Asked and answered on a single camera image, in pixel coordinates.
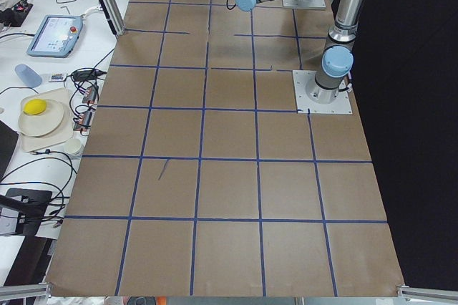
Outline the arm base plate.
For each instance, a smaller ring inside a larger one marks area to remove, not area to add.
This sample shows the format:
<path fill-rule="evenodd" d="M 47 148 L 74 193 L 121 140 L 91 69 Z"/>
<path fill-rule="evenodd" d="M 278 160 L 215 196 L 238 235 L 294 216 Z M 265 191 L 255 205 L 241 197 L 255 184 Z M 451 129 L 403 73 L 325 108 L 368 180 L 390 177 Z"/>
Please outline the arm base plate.
<path fill-rule="evenodd" d="M 349 91 L 342 80 L 336 89 L 322 89 L 316 84 L 316 71 L 293 70 L 296 108 L 302 114 L 351 115 Z"/>
<path fill-rule="evenodd" d="M 282 0 L 283 7 L 289 9 L 325 10 L 325 0 Z"/>

